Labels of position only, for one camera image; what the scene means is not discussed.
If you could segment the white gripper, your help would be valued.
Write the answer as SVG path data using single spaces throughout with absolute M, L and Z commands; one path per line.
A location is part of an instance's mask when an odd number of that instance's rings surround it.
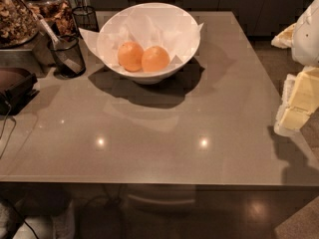
M 271 45 L 292 47 L 293 60 L 306 66 L 297 76 L 287 75 L 274 125 L 277 134 L 293 136 L 319 108 L 319 0 L 308 6 L 296 24 L 276 35 Z

